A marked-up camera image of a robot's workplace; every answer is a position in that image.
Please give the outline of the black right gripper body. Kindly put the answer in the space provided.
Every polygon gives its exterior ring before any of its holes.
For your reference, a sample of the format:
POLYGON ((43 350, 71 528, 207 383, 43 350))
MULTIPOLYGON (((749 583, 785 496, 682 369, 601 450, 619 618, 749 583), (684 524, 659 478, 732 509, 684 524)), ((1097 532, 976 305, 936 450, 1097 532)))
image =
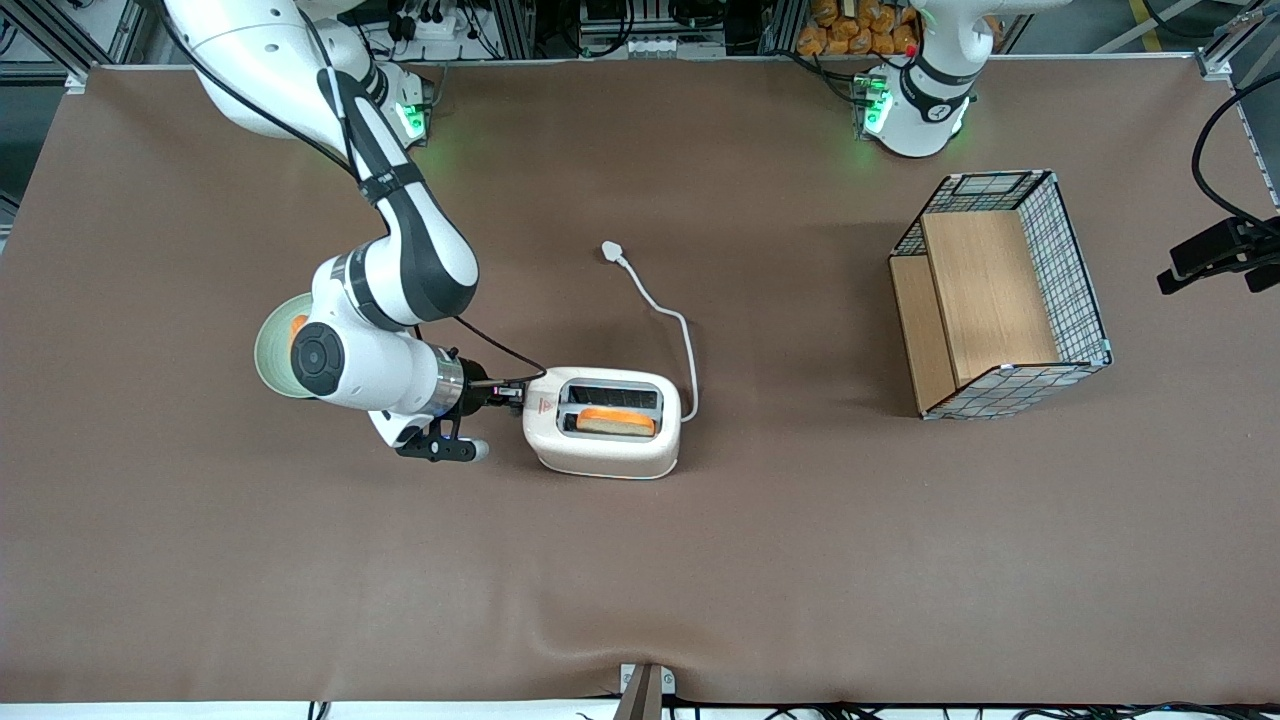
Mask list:
POLYGON ((468 416, 486 405, 492 396, 492 387, 486 386, 492 378, 483 365, 474 360, 461 357, 460 365, 463 372, 463 391, 458 400, 458 415, 468 416))

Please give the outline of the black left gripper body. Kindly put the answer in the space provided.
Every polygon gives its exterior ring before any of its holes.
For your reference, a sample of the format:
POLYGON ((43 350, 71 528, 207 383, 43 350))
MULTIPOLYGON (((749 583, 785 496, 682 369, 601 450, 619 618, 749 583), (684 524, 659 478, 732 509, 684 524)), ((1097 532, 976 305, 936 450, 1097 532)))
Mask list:
POLYGON ((1279 217, 1267 220, 1240 219, 1240 237, 1247 240, 1240 273, 1252 293, 1279 284, 1279 217))

